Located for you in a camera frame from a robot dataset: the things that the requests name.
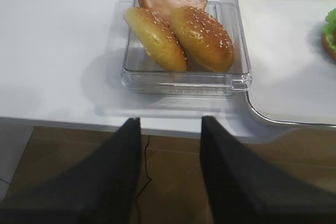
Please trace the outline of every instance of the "white surface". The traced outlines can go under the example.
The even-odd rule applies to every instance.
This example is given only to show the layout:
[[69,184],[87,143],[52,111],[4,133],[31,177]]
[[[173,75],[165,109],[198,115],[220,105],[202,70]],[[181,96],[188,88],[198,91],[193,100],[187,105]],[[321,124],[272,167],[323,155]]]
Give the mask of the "white surface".
[[5,198],[8,189],[9,189],[9,184],[0,180],[0,201]]
[[250,55],[250,101],[280,121],[336,124],[336,63],[321,29],[336,0],[239,0]]
[[32,132],[32,126],[0,124],[0,179],[12,181]]
[[[127,117],[141,116],[144,134],[199,137],[201,115],[214,110],[211,100],[200,108],[199,100],[148,99],[122,86],[128,28],[121,15],[131,1],[0,0],[2,121],[114,131]],[[242,97],[234,108],[215,103],[223,105],[219,113],[215,107],[221,123],[244,142],[284,132],[257,124]],[[183,109],[167,118],[170,106]]]

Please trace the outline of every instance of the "black cable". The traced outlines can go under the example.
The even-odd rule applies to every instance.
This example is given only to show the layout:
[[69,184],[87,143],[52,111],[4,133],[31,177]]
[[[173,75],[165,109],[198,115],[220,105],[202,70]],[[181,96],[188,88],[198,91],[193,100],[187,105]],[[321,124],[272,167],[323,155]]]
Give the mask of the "black cable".
[[148,179],[147,183],[141,188],[140,192],[135,197],[135,206],[137,207],[138,210],[138,223],[141,224],[141,215],[140,215],[140,208],[137,199],[140,197],[141,193],[145,190],[146,186],[152,181],[152,178],[148,176],[148,171],[147,171],[147,147],[149,146],[149,141],[150,141],[150,136],[148,136],[148,142],[147,145],[145,146],[145,171],[146,171],[146,177]]
[[7,181],[4,181],[3,179],[1,179],[0,178],[0,181],[2,181],[2,182],[4,182],[4,183],[6,183],[6,184],[9,184],[10,185],[10,183],[8,183]]

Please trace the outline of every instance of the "white table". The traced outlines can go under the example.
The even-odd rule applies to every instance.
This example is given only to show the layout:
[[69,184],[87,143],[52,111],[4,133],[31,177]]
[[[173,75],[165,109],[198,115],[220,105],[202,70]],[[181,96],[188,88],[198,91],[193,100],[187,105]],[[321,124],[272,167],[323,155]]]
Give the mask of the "white table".
[[286,129],[249,115],[233,100],[138,95],[120,72],[127,35],[122,13],[132,0],[0,0],[1,122],[115,131],[140,116],[143,134],[198,138],[201,116],[244,142]]

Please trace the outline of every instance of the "green lettuce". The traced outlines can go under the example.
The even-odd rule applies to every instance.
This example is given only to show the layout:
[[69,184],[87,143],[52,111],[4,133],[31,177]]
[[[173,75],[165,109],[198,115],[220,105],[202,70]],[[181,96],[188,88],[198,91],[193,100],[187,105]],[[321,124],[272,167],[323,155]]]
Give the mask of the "green lettuce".
[[329,14],[326,16],[326,21],[328,23],[336,23],[336,8],[329,12]]
[[334,51],[336,51],[335,30],[336,30],[336,21],[327,24],[323,28],[323,33],[326,36],[327,42]]

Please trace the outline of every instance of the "clear plastic container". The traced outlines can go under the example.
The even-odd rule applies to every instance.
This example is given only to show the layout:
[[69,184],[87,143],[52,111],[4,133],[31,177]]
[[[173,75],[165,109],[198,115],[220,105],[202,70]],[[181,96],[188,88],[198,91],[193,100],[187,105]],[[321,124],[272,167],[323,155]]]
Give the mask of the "clear plastic container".
[[187,72],[169,72],[150,58],[130,30],[122,69],[122,83],[136,93],[231,95],[251,85],[250,63],[241,29],[237,0],[208,0],[207,12],[218,18],[234,43],[235,58],[227,73],[210,72],[188,58]]

